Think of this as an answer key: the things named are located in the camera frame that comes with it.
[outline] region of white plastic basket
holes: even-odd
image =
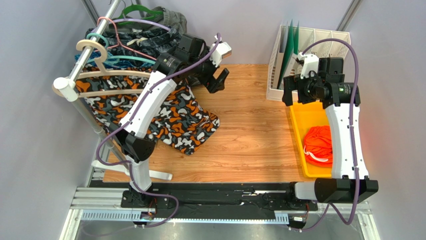
[[[296,28],[297,27],[295,26],[293,27],[293,33],[296,31]],[[275,44],[273,45],[272,55],[270,56],[266,87],[266,99],[268,100],[281,101],[283,98],[283,90],[278,90],[277,87],[284,57],[284,53],[280,52],[279,49],[286,30],[287,26],[280,26],[278,34],[276,35]],[[349,32],[299,27],[298,52],[303,52],[309,45],[328,38],[341,39],[351,44],[351,36]],[[348,48],[339,42],[327,41],[314,46],[309,51],[317,55],[319,58],[345,58],[348,53]],[[302,66],[296,63],[291,72],[294,74],[300,74],[301,71]],[[293,101],[298,101],[297,92],[293,92]]]

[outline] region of gray wall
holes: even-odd
[[[360,135],[383,240],[425,239],[426,3],[363,1],[348,31],[359,58]],[[353,61],[346,61],[353,81]]]
[[[109,0],[92,0],[103,16]],[[183,13],[188,33],[213,43],[220,32],[232,47],[223,63],[267,64],[277,37],[278,26],[293,19],[301,27],[335,30],[351,0],[143,0],[148,8],[162,6]],[[116,16],[124,4],[120,3]]]
[[[93,23],[79,0],[1,4],[0,239],[58,239],[98,138],[51,85]]]

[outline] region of clothing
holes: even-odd
[[[313,126],[303,139],[306,162],[331,168],[333,166],[333,145],[330,126]]]
[[[93,28],[89,29],[86,32],[86,35],[89,34]],[[107,40],[110,46],[115,46],[117,44],[116,32],[115,31],[104,31],[102,34]],[[177,47],[181,40],[181,35],[178,31],[172,28],[170,31],[164,30],[162,28],[157,28],[149,31],[143,32],[119,32],[118,37],[124,45],[127,45],[128,42],[134,39],[147,38],[144,41],[139,43],[134,42],[127,47],[139,51],[141,53],[147,54],[151,57],[157,58],[160,54],[166,53],[170,49]],[[105,45],[103,40],[99,40],[101,45]],[[133,56],[133,57],[142,57],[140,54],[125,49],[121,46],[108,49],[114,56],[124,55],[124,56]],[[134,66],[140,67],[143,62],[136,60],[129,60]]]
[[[149,21],[159,23],[161,25],[171,27],[177,30],[181,35],[187,33],[187,18],[180,12],[171,11],[162,6],[156,6],[152,9],[153,11],[163,12],[161,15],[154,16],[154,19]],[[145,17],[152,17],[153,15],[147,13]],[[118,26],[118,31],[123,33],[138,33],[142,31],[149,31],[157,29],[157,26],[153,26],[147,23],[131,22],[126,25]],[[114,27],[110,24],[109,31],[114,31]]]
[[[171,26],[176,29],[181,35],[187,33],[187,18],[180,12],[168,10],[162,6],[156,6],[152,9],[153,11],[163,11],[162,15],[157,15],[156,18],[152,19],[152,22],[159,23],[164,26]],[[145,17],[151,17],[152,15],[147,13]],[[157,29],[157,26],[147,24],[146,30]]]
[[[88,65],[83,72],[99,70],[97,67]],[[151,71],[149,68],[138,67],[123,68],[123,70]],[[78,79],[75,83],[79,92],[86,93],[102,90],[143,89],[147,82],[146,77],[101,76]],[[130,111],[138,95],[120,94],[84,99],[100,125],[109,131],[107,127],[110,123],[118,124]],[[199,105],[188,82],[183,80],[161,105],[159,113],[149,125],[145,139],[154,142],[160,139],[182,153],[191,155],[219,126],[218,116]]]

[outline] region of dark patterned garment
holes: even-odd
[[[86,35],[89,34],[92,30],[92,28],[89,29]],[[108,40],[109,46],[115,46],[117,44],[116,32],[114,29],[112,31],[105,31],[102,35]],[[123,45],[126,47],[147,54],[154,58],[157,58],[160,54],[166,53],[170,49],[177,47],[181,40],[181,35],[174,28],[171,28],[170,31],[164,30],[162,28],[156,28],[142,32],[119,32],[118,37],[120,38],[121,43],[123,43]],[[105,43],[102,39],[99,40],[99,43],[105,46]],[[140,54],[125,49],[121,46],[110,48],[108,49],[108,52],[114,56],[122,55],[144,58]],[[140,66],[142,64],[141,61],[130,60],[130,62],[135,66]]]
[[[123,70],[150,72],[151,69],[129,67]],[[88,64],[83,72],[98,71]],[[146,77],[138,76],[100,76],[78,79],[79,92],[102,90],[143,89],[148,82]],[[137,94],[120,94],[86,97],[99,124],[108,131],[110,123],[118,124],[130,111],[138,99]],[[215,114],[203,109],[197,102],[186,80],[177,84],[152,119],[145,139],[165,144],[185,153],[193,154],[219,127],[220,120]]]

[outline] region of beige hanger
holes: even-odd
[[[96,57],[94,62],[96,63],[99,71],[91,71],[91,72],[82,72],[78,75],[77,79],[85,79],[92,77],[102,77],[102,76],[136,76],[149,78],[150,73],[143,71],[131,71],[131,70],[107,70],[103,64],[107,60],[107,50],[97,41],[83,39],[77,43],[75,47],[77,50],[82,51],[86,46],[91,46],[100,52],[100,57]],[[56,89],[52,84],[52,90],[59,96],[62,96],[61,92]],[[106,96],[106,95],[119,95],[119,94],[140,94],[143,89],[121,89],[121,90],[106,90],[106,91],[91,91],[91,92],[82,92],[78,95],[79,98],[87,98],[87,97],[98,97],[98,96]]]

